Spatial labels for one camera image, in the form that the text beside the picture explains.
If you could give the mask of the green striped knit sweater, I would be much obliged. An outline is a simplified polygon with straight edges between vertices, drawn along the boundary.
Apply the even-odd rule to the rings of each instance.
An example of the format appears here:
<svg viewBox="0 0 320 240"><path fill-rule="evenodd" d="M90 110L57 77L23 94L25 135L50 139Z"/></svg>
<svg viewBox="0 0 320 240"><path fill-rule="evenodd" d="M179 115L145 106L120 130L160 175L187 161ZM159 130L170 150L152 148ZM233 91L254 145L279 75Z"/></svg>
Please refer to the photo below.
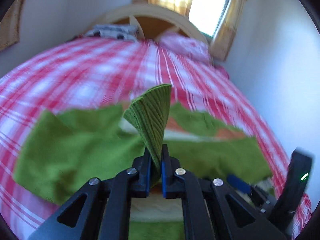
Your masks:
<svg viewBox="0 0 320 240"><path fill-rule="evenodd" d="M14 181L56 205L93 177L110 179L145 150L151 152L151 185L160 184L161 144L200 178L233 174L256 184L272 176L255 137L212 117L169 103L162 84L132 103L99 109L43 111L24 142Z"/></svg>

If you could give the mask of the pink pillow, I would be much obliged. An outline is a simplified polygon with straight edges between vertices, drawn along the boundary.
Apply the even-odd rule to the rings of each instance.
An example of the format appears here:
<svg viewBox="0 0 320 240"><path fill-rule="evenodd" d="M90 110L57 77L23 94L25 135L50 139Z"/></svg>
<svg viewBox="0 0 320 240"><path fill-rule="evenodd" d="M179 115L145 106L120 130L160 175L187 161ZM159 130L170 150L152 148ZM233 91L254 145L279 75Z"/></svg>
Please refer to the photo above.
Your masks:
<svg viewBox="0 0 320 240"><path fill-rule="evenodd" d="M210 64L208 45L194 38L182 36L178 33L166 32L159 39L159 45L204 64Z"/></svg>

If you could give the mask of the yellow curtain right panel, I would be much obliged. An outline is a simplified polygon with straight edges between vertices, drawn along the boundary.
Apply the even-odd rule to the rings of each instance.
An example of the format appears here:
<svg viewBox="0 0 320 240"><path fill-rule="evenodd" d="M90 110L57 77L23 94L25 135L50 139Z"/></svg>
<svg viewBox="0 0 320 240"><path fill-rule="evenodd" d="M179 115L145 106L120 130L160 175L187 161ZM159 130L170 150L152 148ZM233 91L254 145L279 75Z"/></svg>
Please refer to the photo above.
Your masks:
<svg viewBox="0 0 320 240"><path fill-rule="evenodd" d="M243 8L247 0L230 0L219 24L209 52L215 60L225 61L233 45Z"/></svg>

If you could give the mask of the red white plaid bedspread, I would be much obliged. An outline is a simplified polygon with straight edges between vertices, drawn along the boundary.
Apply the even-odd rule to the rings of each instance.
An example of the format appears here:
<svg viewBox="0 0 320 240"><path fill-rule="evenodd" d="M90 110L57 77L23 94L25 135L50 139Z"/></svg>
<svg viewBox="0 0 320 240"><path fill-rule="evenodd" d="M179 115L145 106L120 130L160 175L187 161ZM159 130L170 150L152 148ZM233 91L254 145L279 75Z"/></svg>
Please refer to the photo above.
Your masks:
<svg viewBox="0 0 320 240"><path fill-rule="evenodd" d="M18 239L27 239L55 211L12 177L39 114L130 100L160 83L172 84L172 101L254 135L272 170L275 194L281 194L289 159L267 123L221 72L153 42L79 38L1 78L1 215Z"/></svg>

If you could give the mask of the bright window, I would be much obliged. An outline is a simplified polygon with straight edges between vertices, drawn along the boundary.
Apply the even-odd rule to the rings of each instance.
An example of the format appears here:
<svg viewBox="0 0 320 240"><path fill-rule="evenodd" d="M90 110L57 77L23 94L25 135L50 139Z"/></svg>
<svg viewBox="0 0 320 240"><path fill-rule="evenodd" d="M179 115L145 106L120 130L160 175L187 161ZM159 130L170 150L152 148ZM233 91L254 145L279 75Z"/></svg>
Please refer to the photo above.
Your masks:
<svg viewBox="0 0 320 240"><path fill-rule="evenodd" d="M206 37L212 38L225 14L230 0L193 0L189 21Z"/></svg>

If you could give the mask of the cream wooden headboard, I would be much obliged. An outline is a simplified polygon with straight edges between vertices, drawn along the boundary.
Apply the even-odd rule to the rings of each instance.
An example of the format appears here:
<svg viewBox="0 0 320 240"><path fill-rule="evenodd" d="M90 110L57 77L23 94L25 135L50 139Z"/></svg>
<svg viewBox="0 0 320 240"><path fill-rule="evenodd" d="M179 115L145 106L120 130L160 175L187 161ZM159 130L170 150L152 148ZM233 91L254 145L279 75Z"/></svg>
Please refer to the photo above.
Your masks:
<svg viewBox="0 0 320 240"><path fill-rule="evenodd" d="M158 41L165 32L172 31L208 44L205 36L187 17L153 4L138 3L118 7L99 16L87 28L91 29L96 24L136 25L140 40Z"/></svg>

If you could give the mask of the tan side curtain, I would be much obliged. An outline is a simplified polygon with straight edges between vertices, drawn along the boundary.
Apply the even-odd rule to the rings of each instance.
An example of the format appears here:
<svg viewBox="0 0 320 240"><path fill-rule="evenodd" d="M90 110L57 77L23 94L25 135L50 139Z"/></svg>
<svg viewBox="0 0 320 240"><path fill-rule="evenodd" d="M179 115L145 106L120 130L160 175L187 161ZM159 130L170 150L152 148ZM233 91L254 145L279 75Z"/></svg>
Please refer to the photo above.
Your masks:
<svg viewBox="0 0 320 240"><path fill-rule="evenodd" d="M20 40L20 18L25 0L15 0L1 21L0 50L16 44Z"/></svg>

